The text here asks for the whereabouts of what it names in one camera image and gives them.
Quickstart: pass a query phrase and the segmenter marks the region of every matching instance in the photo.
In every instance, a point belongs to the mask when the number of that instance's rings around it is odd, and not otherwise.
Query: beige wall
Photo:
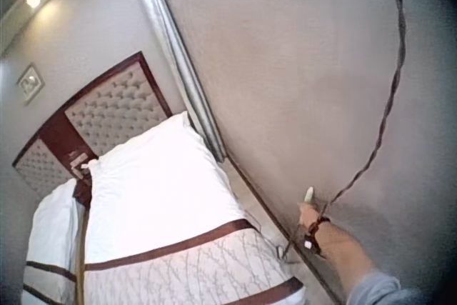
[[[184,110],[141,0],[50,0],[0,61],[2,300],[18,299],[31,218],[38,204],[36,195],[11,168],[12,161],[60,105],[140,50],[171,110]],[[31,62],[46,85],[24,106],[16,81]]]
[[[395,1],[168,1],[228,149],[291,230],[308,186],[328,199],[372,150],[396,64]],[[455,245],[456,13],[448,0],[405,0],[405,11],[384,146],[330,214],[384,271],[430,291]]]

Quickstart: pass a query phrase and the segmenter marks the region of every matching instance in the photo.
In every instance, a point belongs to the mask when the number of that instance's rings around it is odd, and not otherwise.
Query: forearm
[[[318,218],[318,212],[309,205],[303,205],[301,224],[308,228]],[[315,238],[325,256],[338,273],[346,294],[367,273],[375,269],[373,262],[367,257],[360,244],[353,237],[332,223],[323,222],[319,225]]]

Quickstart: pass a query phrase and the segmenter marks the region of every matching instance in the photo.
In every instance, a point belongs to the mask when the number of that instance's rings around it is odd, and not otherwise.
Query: black cable
[[[391,91],[388,96],[388,100],[386,103],[386,107],[384,108],[383,118],[381,120],[381,124],[379,125],[378,131],[378,138],[376,140],[375,146],[373,151],[371,152],[368,161],[365,165],[354,175],[352,180],[327,203],[322,208],[322,211],[319,215],[319,218],[322,218],[327,208],[332,205],[335,201],[337,201],[341,196],[343,196],[352,186],[365,174],[366,171],[370,168],[371,164],[373,163],[374,159],[376,158],[379,149],[383,143],[383,136],[384,132],[386,131],[387,125],[387,118],[389,114],[391,114],[392,107],[393,107],[393,100],[395,99],[396,92],[398,90],[398,85],[400,84],[401,79],[401,69],[405,64],[406,58],[406,20],[405,20],[405,13],[403,11],[403,0],[395,0],[398,10],[398,36],[400,39],[400,43],[398,46],[398,56],[397,56],[397,67],[395,73],[393,74],[392,84],[391,84]]]

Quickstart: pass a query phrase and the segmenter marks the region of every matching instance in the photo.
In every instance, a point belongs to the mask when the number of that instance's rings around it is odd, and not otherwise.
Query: blue sleeve
[[[347,305],[416,305],[425,304],[421,293],[401,289],[397,278],[381,272],[373,272],[353,288]]]

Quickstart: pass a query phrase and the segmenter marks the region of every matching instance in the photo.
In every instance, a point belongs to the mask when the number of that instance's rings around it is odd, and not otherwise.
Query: gray curtain
[[[226,150],[221,135],[166,0],[143,0],[143,2],[169,61],[189,116],[216,160],[222,162],[226,157]]]

